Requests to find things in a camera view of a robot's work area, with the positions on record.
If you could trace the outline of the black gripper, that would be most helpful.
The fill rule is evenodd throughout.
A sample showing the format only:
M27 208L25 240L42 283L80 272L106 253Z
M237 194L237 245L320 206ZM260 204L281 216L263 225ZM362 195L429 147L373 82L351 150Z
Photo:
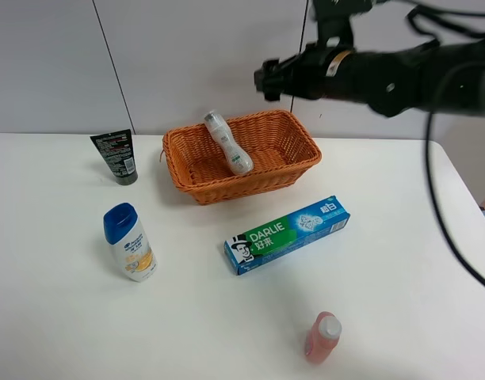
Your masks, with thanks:
M254 72L254 85L266 101L279 101L281 95L314 101L323 97L326 52L306 50L288 59L269 59Z

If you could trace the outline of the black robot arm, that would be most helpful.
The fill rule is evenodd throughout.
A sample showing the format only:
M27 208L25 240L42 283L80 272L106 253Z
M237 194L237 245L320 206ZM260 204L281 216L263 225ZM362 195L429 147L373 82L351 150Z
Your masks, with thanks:
M427 110L442 77L469 63L485 64L485 32L455 24L446 9L416 5L407 21L428 41L404 51L357 51L350 18L374 1L314 1L317 40L286 60L270 59L254 72L267 101L289 95L366 104L393 117L410 108Z

